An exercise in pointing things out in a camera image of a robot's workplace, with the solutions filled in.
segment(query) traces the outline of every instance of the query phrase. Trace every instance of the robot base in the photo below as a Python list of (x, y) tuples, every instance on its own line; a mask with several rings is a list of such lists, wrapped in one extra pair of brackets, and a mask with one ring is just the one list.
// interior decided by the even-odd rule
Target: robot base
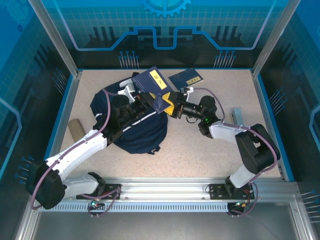
[(247, 200), (248, 195), (244, 192), (245, 190), (249, 191), (250, 200), (255, 199), (254, 191), (252, 185), (244, 185), (243, 187), (237, 189), (236, 192), (230, 196), (226, 190), (225, 184), (209, 184), (208, 186), (210, 192), (211, 200)]

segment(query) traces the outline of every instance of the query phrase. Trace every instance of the white stripe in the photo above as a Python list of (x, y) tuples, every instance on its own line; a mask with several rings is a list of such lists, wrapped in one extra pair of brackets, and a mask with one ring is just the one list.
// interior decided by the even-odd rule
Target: white stripe
[(101, 116), (102, 113), (98, 113), (97, 115), (94, 116), (94, 118), (96, 119), (97, 117)]
[[(136, 121), (136, 122), (133, 123), (132, 125), (137, 125), (137, 124), (141, 123), (143, 120), (147, 119), (148, 117), (150, 117), (150, 116), (152, 116), (152, 115), (154, 115), (154, 114), (156, 114), (156, 113), (157, 113), (157, 112), (154, 111), (154, 112), (148, 114), (147, 116), (141, 118), (139, 121)], [(131, 128), (131, 126), (126, 127), (126, 128), (123, 130), (123, 132), (127, 131), (127, 130), (130, 129), (130, 128)]]

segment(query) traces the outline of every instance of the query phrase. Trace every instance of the speckled surface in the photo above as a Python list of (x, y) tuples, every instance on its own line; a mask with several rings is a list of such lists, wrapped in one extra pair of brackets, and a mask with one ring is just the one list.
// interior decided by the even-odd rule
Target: speckled surface
[[(165, 77), (181, 72), (180, 69), (161, 70)], [(226, 112), (226, 121), (231, 122), (230, 112), (242, 108), (246, 125), (265, 125), (256, 90), (249, 70), (198, 69), (204, 81), (194, 87), (212, 90), (221, 101)], [(76, 93), (70, 120), (80, 120), (85, 132), (96, 123), (90, 103), (102, 88), (130, 77), (133, 70), (84, 70)], [(205, 91), (195, 91), (190, 102), (199, 103)], [(97, 152), (79, 165), (71, 175), (96, 172), (102, 177), (227, 177), (241, 165), (238, 147), (219, 139), (202, 136), (197, 124), (185, 118), (168, 119), (168, 133), (155, 155), (129, 154), (116, 145)], [(74, 143), (67, 128), (61, 150)], [(264, 177), (280, 177), (278, 168)]]

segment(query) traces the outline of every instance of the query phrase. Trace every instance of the blue book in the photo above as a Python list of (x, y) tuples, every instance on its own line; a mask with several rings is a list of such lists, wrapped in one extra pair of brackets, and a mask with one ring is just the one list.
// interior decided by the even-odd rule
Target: blue book
[(189, 87), (203, 80), (203, 77), (192, 67), (169, 77), (173, 85), (178, 89)]
[(169, 103), (162, 99), (162, 96), (168, 92), (173, 92), (174, 90), (169, 86), (168, 82), (156, 66), (134, 76), (131, 80), (141, 92), (153, 93), (155, 95), (153, 109), (158, 114), (170, 106)]

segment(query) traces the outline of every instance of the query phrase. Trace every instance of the metal frame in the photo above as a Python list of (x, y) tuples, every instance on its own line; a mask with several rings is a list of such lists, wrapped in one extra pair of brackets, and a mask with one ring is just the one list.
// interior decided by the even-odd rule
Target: metal frame
[[(261, 85), (259, 83), (258, 77), (252, 75), (252, 79), (253, 79), (253, 84), (254, 84), (254, 87), (256, 90), (256, 94), (257, 94), (260, 106), (261, 106), (261, 110), (262, 110), (262, 114), (263, 114), (266, 128), (267, 128), (268, 133), (270, 134), (272, 140), (279, 148), (279, 143), (278, 143), (278, 140), (276, 137), (276, 131), (273, 127), (271, 117), (270, 117), (270, 114), (269, 114), (268, 108), (267, 108), (267, 102), (264, 98), (263, 91), (262, 91)], [(278, 160), (278, 165), (280, 166), (280, 174), (282, 175), (283, 179), (286, 181), (289, 181), (289, 176), (288, 176), (287, 169), (285, 167), (285, 163), (284, 163), (284, 159), (283, 159), (282, 155), (281, 155), (280, 159)]]
[(48, 157), (54, 156), (60, 152), (61, 145), (62, 145), (64, 136), (65, 136), (65, 132), (66, 132), (66, 129), (68, 126), (68, 121), (69, 121), (69, 117), (71, 114), (72, 106), (74, 105), (74, 101), (76, 98), (81, 75), (82, 75), (82, 71), (78, 73), (77, 77), (72, 78), (70, 89), (68, 92), (65, 93), (65, 94), (67, 94), (67, 97), (65, 100), (65, 104), (63, 106), (61, 119), (60, 119), (58, 127), (56, 129), (56, 133), (55, 133), (55, 136), (53, 139), (53, 143), (52, 143), (50, 152), (48, 153)]
[(66, 67), (68, 68), (68, 70), (73, 76), (77, 77), (79, 72), (77, 65), (74, 62), (72, 56), (70, 55), (69, 50), (67, 49), (67, 46), (65, 45), (62, 37), (60, 36), (58, 29), (56, 28), (54, 22), (52, 21), (46, 7), (44, 6), (41, 0), (28, 0), (28, 1), (31, 7), (33, 8), (35, 14), (39, 18), (46, 33), (49, 35), (58, 53), (60, 54)]
[[(87, 213), (90, 202), (87, 201), (62, 201), (57, 206), (41, 212), (60, 213)], [(92, 210), (91, 213), (100, 213), (109, 207), (111, 202), (104, 202), (103, 206)], [(117, 201), (110, 213), (227, 213), (227, 202), (131, 202)]]
[[(289, 0), (253, 67), (253, 82), (256, 87), (263, 115), (267, 124), (267, 128), (271, 133), (272, 138), (276, 142), (277, 140), (275, 131), (271, 124), (271, 119), (267, 111), (266, 102), (263, 98), (261, 86), (259, 85), (257, 76), (272, 52), (272, 49), (276, 45), (284, 28), (288, 24), (291, 16), (295, 12), (299, 2), (300, 0)], [(60, 123), (57, 128), (57, 133), (50, 151), (50, 155), (54, 155), (59, 152), (68, 124), (68, 119), (80, 80), (78, 77), (79, 70), (41, 0), (29, 0), (29, 3), (31, 4), (47, 34), (58, 50), (67, 68), (75, 77), (74, 82), (70, 87), (70, 91), (68, 92), (67, 101), (65, 103)], [(284, 179), (288, 179), (288, 174), (286, 173), (282, 159), (280, 160), (280, 165), (283, 170)], [(122, 184), (122, 193), (121, 198), (118, 201), (119, 203), (142, 204), (165, 202), (194, 203), (196, 205), (201, 205), (203, 203), (222, 204), (232, 202), (229, 200), (210, 200), (209, 194), (205, 192), (205, 188), (208, 184), (224, 183), (224, 178), (106, 178), (106, 181), (108, 183)], [(297, 183), (285, 182), (280, 178), (259, 178), (255, 182), (257, 183), (259, 189), (259, 202), (289, 202), (300, 239), (316, 239), (311, 227), (311, 223), (308, 219), (306, 209), (302, 202)], [(79, 200), (71, 198), (63, 201), (63, 203), (79, 203)], [(32, 239), (40, 211), (32, 211), (29, 207), (29, 204), (30, 203), (28, 202), (28, 205), (24, 211), (16, 240)]]
[(254, 66), (253, 66), (253, 76), (257, 77), (260, 73), (262, 67), (266, 63), (269, 55), (271, 54), (272, 50), (274, 49), (277, 41), (281, 37), (282, 33), (284, 32), (287, 24), (289, 23), (292, 15), (296, 11), (301, 0), (288, 0), (288, 3), (284, 7), (281, 16), (279, 17), (278, 21), (276, 22), (268, 40), (266, 41), (259, 57), (257, 58)]
[(34, 234), (39, 211), (34, 211), (30, 208), (30, 200), (27, 202), (22, 220), (15, 240), (31, 240)]

